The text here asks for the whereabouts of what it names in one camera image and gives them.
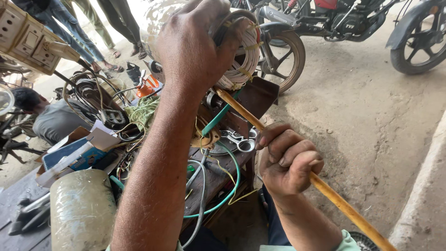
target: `wooden stick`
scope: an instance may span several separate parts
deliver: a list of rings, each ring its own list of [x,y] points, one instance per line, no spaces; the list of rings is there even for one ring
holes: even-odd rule
[[[263,131],[265,125],[260,122],[254,115],[246,110],[242,105],[235,101],[226,91],[215,87],[218,96],[253,124],[260,132]],[[314,172],[310,173],[310,182],[331,202],[333,202],[359,229],[361,229],[381,250],[396,251],[396,248],[384,238],[376,228],[367,222],[347,201],[345,201],[335,190],[325,183]]]

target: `jeans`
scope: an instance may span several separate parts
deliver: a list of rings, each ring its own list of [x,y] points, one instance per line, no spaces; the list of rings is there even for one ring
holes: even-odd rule
[[[271,198],[271,195],[266,190],[265,185],[262,186],[263,196],[268,204],[268,245],[270,246],[291,246],[291,243],[286,237],[285,231],[283,230],[282,223],[280,222],[279,215],[277,214],[276,206]],[[182,245],[186,243],[189,237],[194,231],[195,225],[187,227],[183,233],[180,235],[180,242]],[[185,251],[228,251],[227,247],[218,240],[211,230],[200,227],[197,236],[190,243]]]
[[[96,45],[88,38],[87,34],[82,30],[79,22],[74,18],[68,10],[62,5],[59,0],[50,0],[50,4],[45,11],[35,15],[40,21],[45,24],[45,27],[59,36],[68,45],[71,46],[77,53],[81,55],[88,63],[93,63],[95,60],[82,47],[76,43],[74,38],[68,34],[62,27],[60,27],[54,20],[56,18],[61,22],[88,50],[94,55],[98,61],[104,61],[104,56],[98,50]]]
[[[127,0],[98,0],[110,25],[134,46],[141,46],[139,26]]]
[[[79,6],[79,8],[82,10],[85,16],[88,18],[90,23],[94,26],[99,36],[101,36],[102,41],[104,41],[104,44],[107,46],[107,48],[112,49],[113,47],[115,47],[112,37],[108,33],[101,19],[99,19],[97,12],[93,8],[89,0],[60,0],[60,1],[68,10],[68,12],[70,12],[70,14],[77,19],[76,13],[74,12],[73,9],[73,2],[76,3],[77,6]],[[88,52],[88,49],[83,44],[81,44],[81,46]]]

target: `wire coil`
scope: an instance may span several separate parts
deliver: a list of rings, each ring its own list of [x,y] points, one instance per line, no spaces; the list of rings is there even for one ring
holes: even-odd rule
[[[232,21],[226,21],[217,30],[214,41],[216,44],[220,44],[224,38],[224,35],[232,25]],[[252,81],[252,74],[256,70],[257,63],[260,58],[259,46],[260,30],[259,27],[252,21],[250,21],[249,27],[243,34],[243,40],[241,47],[237,50],[236,56],[245,55],[243,63],[240,65],[235,59],[231,65],[231,68],[225,72],[223,77],[217,82],[217,86],[226,90],[238,90],[246,84],[247,81]]]

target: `gray shirt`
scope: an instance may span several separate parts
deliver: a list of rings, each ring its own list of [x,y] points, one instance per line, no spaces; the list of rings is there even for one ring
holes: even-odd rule
[[[72,99],[68,99],[68,102],[78,113],[94,123],[95,117],[88,107]],[[33,131],[53,146],[80,126],[87,130],[91,129],[91,125],[75,114],[62,99],[45,107],[45,110],[37,116]]]

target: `man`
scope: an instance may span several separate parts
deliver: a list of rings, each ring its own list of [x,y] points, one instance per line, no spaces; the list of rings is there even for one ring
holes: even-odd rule
[[[29,15],[40,21],[46,28],[59,36],[63,41],[71,46],[77,53],[81,55],[89,64],[91,64],[95,72],[99,72],[101,67],[95,62],[93,57],[88,54],[82,47],[70,36],[62,27],[54,20],[56,18],[61,22],[88,50],[95,58],[102,62],[109,71],[123,72],[124,69],[118,65],[112,65],[107,62],[98,50],[96,45],[88,38],[87,34],[82,30],[79,22],[74,18],[59,0],[11,0],[15,5],[26,11]]]
[[[50,104],[46,98],[27,87],[17,87],[12,90],[12,94],[15,107],[26,114],[37,114],[33,131],[52,146],[79,126],[90,130],[90,124],[96,120],[92,115],[93,111],[72,99],[68,102],[79,114],[83,115],[83,118],[73,112],[63,99]]]
[[[88,18],[90,23],[93,25],[99,36],[101,36],[102,41],[104,41],[104,44],[107,46],[108,50],[113,53],[113,57],[117,59],[119,56],[121,56],[121,53],[118,50],[115,50],[115,43],[113,42],[113,39],[110,37],[110,34],[105,28],[105,25],[102,23],[101,19],[99,18],[98,14],[96,13],[95,9],[93,8],[89,0],[60,0],[60,1],[62,2],[63,6],[65,6],[65,8],[68,10],[68,12],[70,12],[70,14],[77,19],[76,12],[74,12],[73,9],[73,2],[76,3],[77,6],[79,6],[79,8],[82,10],[84,15]],[[84,44],[82,43],[80,44],[85,51],[90,52],[85,47]]]
[[[226,0],[191,0],[170,16],[159,34],[157,49],[165,88],[121,198],[112,251],[182,249],[177,240],[184,214],[187,154],[198,106],[231,66],[249,24],[246,18],[233,21],[221,46],[216,47],[208,29],[228,11]],[[288,124],[272,124],[257,141],[256,149],[263,148],[260,173],[272,198],[268,206],[277,211],[288,242],[296,250],[359,251],[348,232],[337,228],[302,194],[310,185],[310,172],[318,174],[324,165],[314,144]],[[186,250],[199,250],[194,245],[198,241],[197,237]],[[220,247],[209,244],[202,250]]]
[[[141,42],[139,25],[130,11],[127,0],[98,0],[98,4],[110,25],[133,44],[130,56],[138,54],[138,59],[147,56]]]

